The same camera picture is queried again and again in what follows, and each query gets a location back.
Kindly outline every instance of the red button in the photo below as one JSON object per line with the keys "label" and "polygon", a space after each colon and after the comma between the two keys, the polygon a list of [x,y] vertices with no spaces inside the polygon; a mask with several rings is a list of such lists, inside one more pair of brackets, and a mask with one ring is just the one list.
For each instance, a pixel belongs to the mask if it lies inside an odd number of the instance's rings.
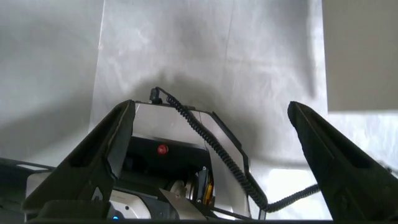
{"label": "red button", "polygon": [[169,147],[167,147],[166,145],[159,145],[157,147],[157,153],[159,155],[166,155],[169,151]]}

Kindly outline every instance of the cable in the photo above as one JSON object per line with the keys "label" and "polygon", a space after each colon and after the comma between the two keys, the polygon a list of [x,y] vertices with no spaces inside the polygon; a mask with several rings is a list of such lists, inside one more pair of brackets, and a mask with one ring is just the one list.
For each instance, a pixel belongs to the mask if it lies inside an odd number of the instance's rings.
{"label": "cable", "polygon": [[285,208],[285,207],[293,204],[294,202],[296,202],[296,201],[298,201],[298,200],[300,200],[302,198],[308,197],[308,196],[310,196],[312,194],[315,194],[315,193],[317,193],[319,191],[320,191],[320,188],[319,188],[318,184],[314,184],[314,185],[312,185],[310,187],[307,187],[304,190],[301,190],[301,191],[296,192],[296,193],[294,193],[294,194],[292,194],[292,195],[290,195],[290,196],[288,196],[286,198],[283,198],[282,200],[279,200],[279,201],[277,201],[275,203],[268,204],[268,207],[267,207],[266,211],[268,213],[279,211],[282,208]]}
{"label": "cable", "polygon": [[187,121],[188,124],[194,129],[213,149],[216,151],[217,155],[221,158],[224,164],[231,171],[235,179],[239,182],[243,190],[253,199],[254,203],[261,209],[266,212],[276,212],[301,198],[307,197],[311,194],[318,192],[320,189],[318,185],[313,185],[308,187],[302,191],[299,191],[291,196],[283,198],[282,200],[268,204],[267,197],[264,193],[258,192],[253,184],[248,180],[248,178],[244,175],[243,171],[239,168],[239,166],[232,160],[231,156],[227,151],[221,146],[218,142],[217,138],[207,130],[201,122],[199,122],[196,117],[192,114],[190,110],[188,110],[184,105],[182,105],[174,96],[170,93],[167,93],[165,90],[160,87],[156,87],[155,89],[161,91],[167,96],[166,101],[173,106]]}

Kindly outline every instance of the white plastic part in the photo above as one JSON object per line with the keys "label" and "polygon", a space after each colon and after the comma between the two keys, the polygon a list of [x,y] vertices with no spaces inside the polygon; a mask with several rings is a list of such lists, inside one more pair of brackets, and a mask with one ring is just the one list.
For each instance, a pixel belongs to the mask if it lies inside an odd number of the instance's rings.
{"label": "white plastic part", "polygon": [[136,195],[113,190],[110,199],[115,210],[124,218],[150,218],[150,212],[144,202]]}

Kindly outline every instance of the wall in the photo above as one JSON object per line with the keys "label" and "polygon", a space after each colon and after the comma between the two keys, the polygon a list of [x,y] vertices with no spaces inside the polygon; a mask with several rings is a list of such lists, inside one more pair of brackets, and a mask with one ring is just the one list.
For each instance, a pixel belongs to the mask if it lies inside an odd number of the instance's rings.
{"label": "wall", "polygon": [[329,111],[398,109],[398,1],[325,0]]}
{"label": "wall", "polygon": [[103,1],[0,6],[0,157],[52,166],[88,132]]}

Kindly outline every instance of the coiled cable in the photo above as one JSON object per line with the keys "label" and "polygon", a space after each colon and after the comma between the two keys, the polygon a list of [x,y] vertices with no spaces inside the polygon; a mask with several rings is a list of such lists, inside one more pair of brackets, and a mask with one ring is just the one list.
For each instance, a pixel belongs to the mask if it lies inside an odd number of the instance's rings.
{"label": "coiled cable", "polygon": [[218,142],[217,138],[196,119],[192,112],[184,107],[184,105],[182,105],[174,96],[167,93],[165,90],[161,89],[160,87],[156,87],[155,89],[161,91],[167,96],[166,102],[173,106],[188,121],[188,124],[191,126],[191,128],[194,129],[207,142],[207,144],[214,149],[217,155],[231,171],[234,178],[239,182],[243,190],[253,199],[254,203],[256,203],[260,210],[265,212],[276,212],[296,202],[297,200],[314,194],[320,190],[318,185],[313,185],[291,196],[283,198],[278,202],[268,204],[265,194],[258,192],[253,187],[253,184],[248,180],[243,171]]}
{"label": "coiled cable", "polygon": [[288,207],[289,205],[293,204],[294,202],[296,202],[302,198],[308,197],[310,195],[313,195],[319,191],[320,191],[320,188],[319,188],[318,184],[314,184],[312,186],[307,187],[304,190],[301,190],[301,191],[296,192],[286,198],[283,198],[282,200],[268,204],[266,212],[271,213],[271,212],[279,211],[282,208]]}

